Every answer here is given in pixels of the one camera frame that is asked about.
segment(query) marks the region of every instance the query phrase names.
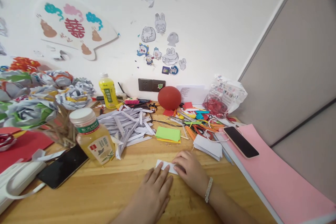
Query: yellow drink bottle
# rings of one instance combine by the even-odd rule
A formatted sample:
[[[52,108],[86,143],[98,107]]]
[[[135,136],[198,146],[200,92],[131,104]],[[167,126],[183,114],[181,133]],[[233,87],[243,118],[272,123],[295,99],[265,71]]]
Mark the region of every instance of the yellow drink bottle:
[[[116,148],[110,133],[105,125],[99,124],[91,108],[75,110],[69,118],[78,131],[76,141],[89,159],[96,165],[104,165],[114,158]]]
[[[119,102],[115,94],[116,89],[114,87],[114,82],[109,78],[107,73],[101,73],[100,76],[99,87],[104,95],[105,105],[108,109],[115,110]]]

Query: bracelet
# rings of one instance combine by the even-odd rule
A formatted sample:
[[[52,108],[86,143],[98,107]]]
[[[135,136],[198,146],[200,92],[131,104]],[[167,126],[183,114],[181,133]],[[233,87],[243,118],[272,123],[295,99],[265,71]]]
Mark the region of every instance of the bracelet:
[[[212,177],[210,177],[210,181],[209,181],[209,185],[208,185],[208,189],[206,190],[206,194],[205,194],[205,202],[208,203],[209,201],[209,194],[210,194],[210,189],[211,189],[211,186],[212,186]]]

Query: white wall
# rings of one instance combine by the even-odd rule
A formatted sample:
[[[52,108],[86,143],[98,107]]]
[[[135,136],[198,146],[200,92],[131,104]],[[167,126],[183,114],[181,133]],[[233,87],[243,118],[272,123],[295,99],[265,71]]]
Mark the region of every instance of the white wall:
[[[150,9],[141,0],[79,0],[107,18],[121,37],[98,49],[96,61],[85,60],[77,50],[63,47],[63,50],[71,53],[72,58],[66,62],[55,62],[46,52],[46,45],[51,43],[35,37],[32,21],[39,1],[2,0],[0,16],[7,21],[9,37],[0,36],[0,41],[9,53],[39,60],[54,70],[63,69],[77,77],[85,73],[96,89],[99,89],[99,73],[107,72],[115,82],[123,85],[129,95],[148,99],[156,99],[157,93],[138,91],[138,78],[162,79],[172,86],[209,85],[214,74],[238,79],[281,2],[155,0],[154,7]],[[178,33],[180,42],[175,50],[180,58],[186,58],[187,68],[176,76],[162,74],[162,62],[155,61],[154,68],[147,66],[143,58],[136,55],[141,42],[137,35],[141,34],[144,26],[154,27],[157,12],[165,14],[167,31],[164,36],[157,34],[157,39],[148,43],[149,52],[158,47],[165,54],[168,34]],[[33,50],[44,52],[45,57],[36,57]],[[2,56],[0,65],[9,64],[10,61],[10,57]]]

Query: bottle cap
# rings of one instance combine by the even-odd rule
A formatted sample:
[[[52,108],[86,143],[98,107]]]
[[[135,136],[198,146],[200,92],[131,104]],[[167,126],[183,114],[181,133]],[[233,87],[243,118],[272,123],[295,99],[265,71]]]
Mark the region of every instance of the bottle cap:
[[[96,115],[92,108],[80,108],[69,115],[69,119],[73,124],[86,124],[94,118],[96,118]]]
[[[107,73],[101,73],[100,74],[100,77],[102,77],[102,78],[107,78],[109,75],[107,74]]]

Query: paper flower bouquet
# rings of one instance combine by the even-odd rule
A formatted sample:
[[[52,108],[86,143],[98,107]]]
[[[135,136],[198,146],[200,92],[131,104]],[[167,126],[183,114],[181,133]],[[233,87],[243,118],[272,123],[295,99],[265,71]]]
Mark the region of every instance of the paper flower bouquet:
[[[75,145],[69,114],[92,102],[91,81],[62,70],[40,72],[28,58],[15,60],[0,72],[0,126],[43,131],[64,147]]]

